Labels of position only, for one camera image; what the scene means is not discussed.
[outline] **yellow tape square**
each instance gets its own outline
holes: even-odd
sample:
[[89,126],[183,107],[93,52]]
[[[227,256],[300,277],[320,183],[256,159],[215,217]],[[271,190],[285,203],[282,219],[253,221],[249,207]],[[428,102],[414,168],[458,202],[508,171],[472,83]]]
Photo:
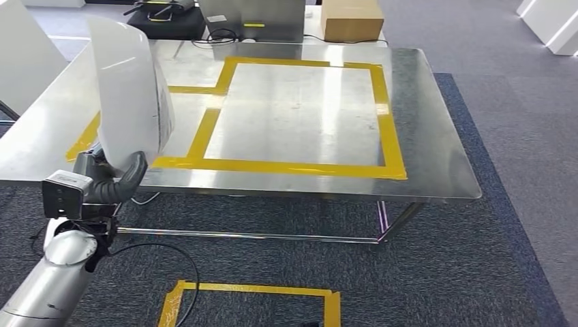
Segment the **yellow tape square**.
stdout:
[[[177,281],[177,285],[172,291],[168,292],[165,297],[161,317],[159,320],[159,327],[174,327],[177,324],[177,316],[179,315],[179,309],[181,308],[183,292],[185,290],[195,289],[195,283],[188,283],[183,280]],[[341,294],[339,292],[321,290],[318,288],[213,283],[200,283],[199,290],[321,296],[323,297],[323,326],[341,326]]]
[[[354,166],[326,163],[293,163],[278,161],[251,161],[239,159],[207,159],[204,154],[217,124],[224,97],[227,96],[234,71],[240,63],[263,65],[293,65],[307,67],[342,67],[368,69],[371,76],[378,127],[384,155],[385,166]],[[347,176],[359,178],[387,178],[395,180],[408,179],[404,161],[399,148],[395,131],[391,103],[381,65],[371,63],[344,63],[332,65],[328,61],[309,61],[296,59],[266,59],[248,57],[227,57],[217,84],[214,87],[169,86],[171,93],[210,94],[214,99],[207,108],[201,120],[193,142],[185,157],[158,157],[151,165],[154,168],[180,168],[227,170],[237,172],[261,172],[272,174],[310,174],[327,176]],[[96,131],[100,124],[100,114],[89,123],[76,143],[66,153],[68,160],[74,160],[76,155],[89,148],[96,139]]]

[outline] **white robot shell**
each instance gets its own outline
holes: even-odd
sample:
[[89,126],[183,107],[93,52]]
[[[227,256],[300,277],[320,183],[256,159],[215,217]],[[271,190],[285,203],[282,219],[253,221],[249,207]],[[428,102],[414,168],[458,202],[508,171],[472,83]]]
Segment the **white robot shell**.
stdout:
[[98,140],[119,174],[132,153],[150,164],[173,131],[170,94],[147,36],[129,25],[90,16],[92,51],[100,93]]

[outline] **floor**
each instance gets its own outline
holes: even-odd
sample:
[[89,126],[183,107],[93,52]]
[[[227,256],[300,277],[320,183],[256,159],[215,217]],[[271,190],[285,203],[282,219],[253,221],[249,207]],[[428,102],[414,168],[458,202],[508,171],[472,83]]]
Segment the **floor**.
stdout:
[[[203,283],[276,286],[273,294],[203,290],[184,326],[567,326],[539,265],[520,260],[528,241],[452,75],[435,77],[480,181],[480,200],[430,204],[380,245],[118,235],[112,250],[168,243],[193,257]],[[38,260],[33,253],[40,244],[31,244],[30,236],[46,225],[38,218],[40,199],[38,187],[0,187],[0,303]],[[404,206],[387,207],[392,217]],[[127,202],[119,220],[125,227],[334,236],[370,236],[378,228],[375,202],[171,193],[143,206]],[[523,246],[510,246],[513,240]],[[177,254],[141,247],[102,260],[69,326],[154,327],[163,303],[181,303],[182,317],[194,292],[184,292],[182,300],[165,300],[165,294],[176,280],[196,277]],[[337,298],[324,304],[303,289],[274,294],[284,289],[278,286],[330,290]],[[337,315],[341,325],[326,314]]]
[[[552,55],[515,14],[520,0],[380,0],[394,47],[422,48],[455,77],[571,326],[578,326],[578,58]],[[86,44],[81,13],[32,8],[68,59]]]

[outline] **black cable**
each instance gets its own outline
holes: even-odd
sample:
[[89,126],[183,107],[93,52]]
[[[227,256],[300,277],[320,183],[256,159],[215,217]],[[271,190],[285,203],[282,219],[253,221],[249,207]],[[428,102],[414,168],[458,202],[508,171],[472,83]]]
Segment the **black cable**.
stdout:
[[353,42],[334,42],[334,41],[326,41],[324,39],[322,39],[321,37],[316,37],[315,35],[311,35],[311,34],[303,34],[304,37],[314,37],[317,40],[326,42],[326,43],[345,43],[345,44],[358,44],[358,43],[364,43],[364,42],[385,42],[385,44],[387,44],[387,46],[389,46],[389,42],[387,40],[384,39],[374,39],[374,40],[361,40],[361,41],[353,41]]
[[154,196],[151,196],[148,200],[145,200],[143,202],[139,202],[137,200],[135,200],[134,198],[130,198],[130,200],[135,203],[138,204],[139,206],[144,206],[145,204],[150,203],[152,200],[154,200],[156,197],[158,197],[161,194],[161,192],[157,192]]
[[[229,32],[230,35],[227,36],[217,36],[212,37],[214,33],[218,31]],[[207,38],[201,40],[191,40],[192,44],[229,44],[235,43],[236,41],[241,41],[241,38],[232,29],[214,29],[208,35]]]
[[34,255],[38,256],[38,257],[44,257],[44,250],[42,251],[42,253],[39,253],[38,251],[36,251],[36,249],[34,249],[34,244],[36,244],[36,240],[40,238],[40,234],[42,233],[42,231],[46,229],[46,225],[42,226],[42,228],[40,228],[38,230],[38,232],[36,232],[36,235],[30,236],[29,240],[31,240],[30,242],[30,250],[32,250],[32,253],[34,253]]
[[185,258],[187,258],[187,260],[189,260],[191,266],[193,267],[193,269],[195,270],[195,275],[196,275],[196,288],[195,288],[195,295],[193,297],[193,301],[191,302],[191,304],[189,305],[189,307],[187,308],[187,311],[185,311],[185,315],[183,316],[183,319],[181,319],[181,321],[175,326],[175,327],[181,327],[183,325],[183,323],[185,322],[185,320],[187,320],[187,318],[189,317],[189,315],[191,314],[191,312],[193,311],[193,307],[195,306],[195,303],[197,302],[197,297],[198,297],[198,291],[199,291],[199,287],[200,287],[200,277],[199,277],[199,273],[198,273],[198,269],[197,269],[197,265],[195,264],[195,261],[193,260],[193,258],[191,258],[191,256],[184,252],[182,249],[175,247],[174,245],[170,245],[170,244],[164,244],[164,243],[140,243],[140,244],[135,244],[135,245],[129,245],[127,247],[124,247],[118,251],[115,252],[111,252],[109,254],[109,256],[113,257],[115,255],[118,255],[124,251],[127,251],[129,249],[133,249],[134,247],[144,247],[144,246],[158,246],[158,247],[167,247],[169,249],[173,249],[177,252],[179,252],[180,254],[184,255]]

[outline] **blue carpet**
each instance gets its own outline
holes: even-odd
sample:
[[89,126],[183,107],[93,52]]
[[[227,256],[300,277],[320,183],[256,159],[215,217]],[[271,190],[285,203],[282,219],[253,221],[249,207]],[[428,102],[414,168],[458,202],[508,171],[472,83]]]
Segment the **blue carpet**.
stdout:
[[463,147],[477,172],[478,182],[485,190],[485,197],[491,205],[494,216],[502,224],[504,235],[524,278],[528,293],[536,305],[542,325],[567,326],[564,314],[538,263],[530,240],[523,230],[452,75],[437,73],[435,77]]
[[[383,245],[123,236],[115,247],[146,240],[178,245],[195,258],[204,282],[339,291],[344,327],[567,326],[452,76],[436,74],[436,80],[484,192],[479,201],[426,206]],[[45,224],[39,194],[0,188],[0,302],[35,264],[27,245]],[[368,202],[162,194],[146,206],[128,203],[121,220],[140,227],[358,234],[375,228],[375,214]],[[184,278],[191,278],[189,267],[170,251],[135,249],[104,260],[70,326],[156,326],[165,293]],[[186,326],[321,320],[319,298],[201,292]]]

